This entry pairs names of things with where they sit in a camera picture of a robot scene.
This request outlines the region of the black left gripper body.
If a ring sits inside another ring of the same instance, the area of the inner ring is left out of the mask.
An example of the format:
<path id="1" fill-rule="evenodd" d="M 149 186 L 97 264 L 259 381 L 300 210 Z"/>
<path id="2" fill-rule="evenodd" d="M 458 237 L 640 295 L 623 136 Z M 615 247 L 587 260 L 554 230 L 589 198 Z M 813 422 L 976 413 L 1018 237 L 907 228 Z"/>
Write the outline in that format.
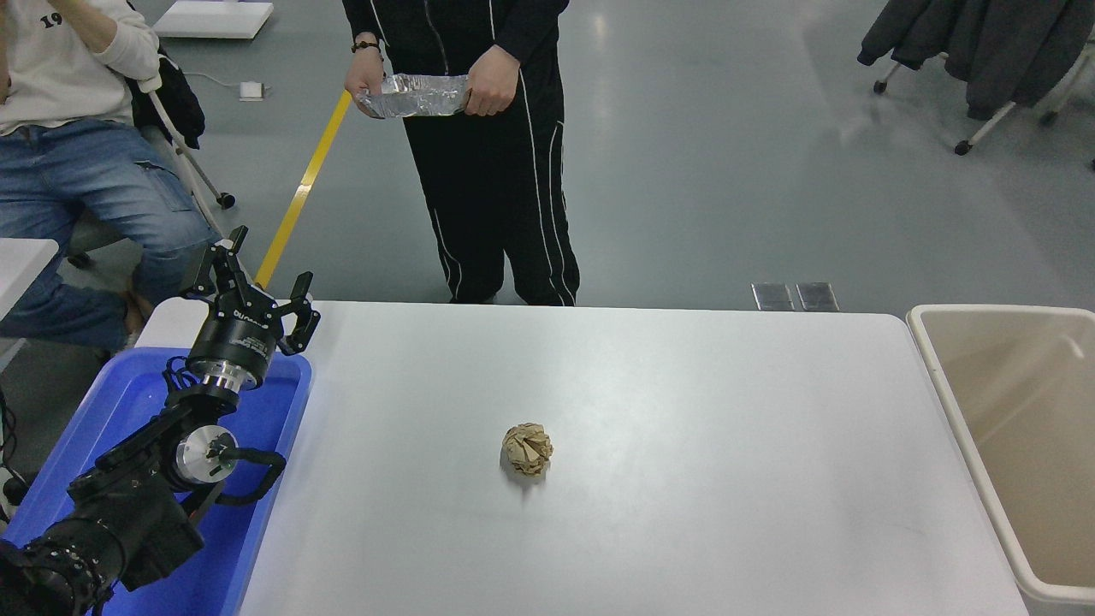
<path id="1" fill-rule="evenodd" d="M 276 342 L 283 337 L 281 323 L 273 303 L 219 309 L 209 304 L 186 367 L 194 374 L 210 374 L 216 364 L 240 368 L 251 379 L 269 373 Z"/>

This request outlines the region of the standing person's right hand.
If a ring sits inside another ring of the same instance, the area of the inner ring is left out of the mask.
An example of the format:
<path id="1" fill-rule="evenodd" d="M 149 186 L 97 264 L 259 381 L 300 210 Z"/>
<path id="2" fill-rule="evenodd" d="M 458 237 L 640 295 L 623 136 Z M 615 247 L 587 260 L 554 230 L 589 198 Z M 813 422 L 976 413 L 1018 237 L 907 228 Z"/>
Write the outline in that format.
<path id="1" fill-rule="evenodd" d="M 387 66 L 379 48 L 369 46 L 351 53 L 351 65 L 346 73 L 344 89 L 351 95 L 356 108 L 365 116 L 383 120 L 382 116 L 364 105 L 361 97 L 366 93 L 379 92 L 384 78 L 387 78 Z"/>

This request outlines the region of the standing person's left hand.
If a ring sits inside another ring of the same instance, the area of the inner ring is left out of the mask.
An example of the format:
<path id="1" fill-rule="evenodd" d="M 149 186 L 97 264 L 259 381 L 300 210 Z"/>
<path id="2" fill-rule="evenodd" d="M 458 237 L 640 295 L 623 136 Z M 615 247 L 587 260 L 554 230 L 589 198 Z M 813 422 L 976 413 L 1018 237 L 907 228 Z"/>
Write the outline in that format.
<path id="1" fill-rule="evenodd" d="M 498 45 L 489 46 L 468 73 L 466 116 L 489 117 L 507 111 L 516 97 L 521 65 Z"/>

